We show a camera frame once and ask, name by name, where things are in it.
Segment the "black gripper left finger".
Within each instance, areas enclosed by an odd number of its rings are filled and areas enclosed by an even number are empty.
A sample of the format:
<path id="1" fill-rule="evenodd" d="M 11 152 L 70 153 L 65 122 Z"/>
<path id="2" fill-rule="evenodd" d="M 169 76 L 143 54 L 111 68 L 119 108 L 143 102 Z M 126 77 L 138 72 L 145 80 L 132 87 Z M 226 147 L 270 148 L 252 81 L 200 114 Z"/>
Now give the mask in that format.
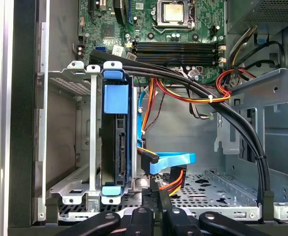
<path id="1" fill-rule="evenodd" d="M 142 206 L 130 209 L 131 214 L 104 211 L 67 228 L 58 236 L 152 236 L 154 234 L 154 207 L 159 188 L 142 190 Z"/>

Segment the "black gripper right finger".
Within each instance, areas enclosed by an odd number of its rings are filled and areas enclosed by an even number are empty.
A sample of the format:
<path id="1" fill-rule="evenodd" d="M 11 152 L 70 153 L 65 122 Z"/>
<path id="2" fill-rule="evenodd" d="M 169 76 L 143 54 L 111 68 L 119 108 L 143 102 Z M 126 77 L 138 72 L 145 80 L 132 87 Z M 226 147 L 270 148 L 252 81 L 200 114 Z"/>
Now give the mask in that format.
<path id="1" fill-rule="evenodd" d="M 230 219 L 217 212 L 207 211 L 193 223 L 192 217 L 181 208 L 173 207 L 166 190 L 160 191 L 162 213 L 162 234 L 164 236 L 265 236 L 241 222 Z"/>

